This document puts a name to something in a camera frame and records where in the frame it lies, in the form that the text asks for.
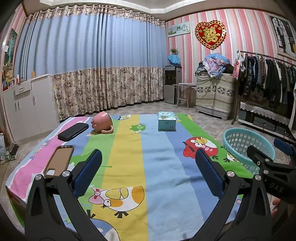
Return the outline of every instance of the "phone case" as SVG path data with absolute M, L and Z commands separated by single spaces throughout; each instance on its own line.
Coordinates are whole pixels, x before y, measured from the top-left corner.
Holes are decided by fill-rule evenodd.
M 73 151 L 74 146 L 72 145 L 58 146 L 50 157 L 47 166 L 43 171 L 44 177 L 57 177 L 61 175 L 63 171 L 67 170 Z
M 76 123 L 75 125 L 69 127 L 67 130 L 59 133 L 57 138 L 61 141 L 68 142 L 72 140 L 74 137 L 78 136 L 80 133 L 87 130 L 89 127 L 86 123 Z

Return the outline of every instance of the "curtain valance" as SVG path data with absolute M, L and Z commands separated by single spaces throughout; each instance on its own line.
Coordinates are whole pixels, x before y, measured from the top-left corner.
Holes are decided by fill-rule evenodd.
M 65 6 L 63 8 L 56 7 L 55 9 L 48 9 L 46 11 L 38 11 L 34 14 L 30 14 L 26 20 L 26 23 L 30 23 L 38 19 L 39 21 L 44 20 L 45 18 L 51 19 L 53 16 L 59 18 L 62 15 L 69 17 L 70 15 L 79 16 L 80 14 L 85 15 L 96 15 L 96 14 L 108 14 L 110 16 L 116 16 L 117 18 L 124 17 L 125 19 L 131 18 L 132 20 L 136 21 L 139 20 L 140 22 L 148 22 L 155 24 L 156 26 L 160 26 L 162 28 L 165 27 L 165 21 L 161 21 L 159 18 L 154 18 L 149 14 L 140 14 L 139 12 L 133 12 L 132 10 L 125 10 L 124 8 L 118 9 L 117 7 L 111 7 L 107 5 L 98 5 L 95 6 L 94 4 L 91 6 L 82 5 L 77 6 L 74 5 L 73 7 Z

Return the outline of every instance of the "blue gripper pad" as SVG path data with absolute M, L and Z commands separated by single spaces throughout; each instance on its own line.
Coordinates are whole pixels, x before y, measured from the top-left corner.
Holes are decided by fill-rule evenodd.
M 195 161 L 212 194 L 221 199 L 224 196 L 223 180 L 211 164 L 211 159 L 202 149 L 198 149 L 195 154 Z
M 75 198 L 83 196 L 102 164 L 102 152 L 95 149 L 74 181 L 73 195 Z
M 292 147 L 288 143 L 280 140 L 279 138 L 274 139 L 274 146 L 288 156 L 293 155 Z

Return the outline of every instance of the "tiled floor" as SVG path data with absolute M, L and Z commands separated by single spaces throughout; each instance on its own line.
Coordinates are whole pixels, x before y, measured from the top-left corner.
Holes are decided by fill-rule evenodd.
M 209 133 L 215 140 L 222 144 L 222 136 L 224 131 L 229 128 L 233 127 L 240 127 L 240 128 L 247 128 L 250 130 L 249 127 L 239 125 L 237 122 L 234 125 L 231 125 L 231 120 L 221 120 L 212 116 L 204 115 L 201 113 L 196 113 L 195 108 L 187 108 L 178 107 L 176 108 L 175 105 L 167 104 L 164 102 L 153 102 L 153 103 L 141 103 L 135 104 L 131 106 L 120 107 L 116 109 L 108 110 L 107 112 L 110 115 L 124 115 L 124 114 L 157 114 L 159 111 L 172 111 L 178 113 L 189 114 L 192 116 L 193 120 L 196 122 L 197 125 L 202 127 L 207 133 Z M 258 133 L 264 136 L 266 139 L 273 144 L 274 137 L 264 134 L 262 132 Z M 23 227 L 20 225 L 19 221 L 17 220 L 10 201 L 7 196 L 5 183 L 11 172 L 14 168 L 34 149 L 34 147 L 41 141 L 35 140 L 26 144 L 23 144 L 19 147 L 17 151 L 17 159 L 15 161 L 11 161 L 4 165 L 0 165 L 0 180 L 2 181 L 1 191 L 0 191 L 0 203 L 3 206 L 8 217 L 11 219 L 12 223 L 22 232 L 24 232 Z M 276 151 L 276 162 L 281 162 L 284 164 L 288 164 L 290 162 L 289 157 L 284 155 L 281 151 L 275 148 Z

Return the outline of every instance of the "red heart decoration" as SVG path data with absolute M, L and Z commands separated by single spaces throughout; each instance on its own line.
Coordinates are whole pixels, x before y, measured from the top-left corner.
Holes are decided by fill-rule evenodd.
M 195 36 L 205 47 L 214 50 L 224 41 L 226 29 L 218 20 L 201 22 L 195 28 Z

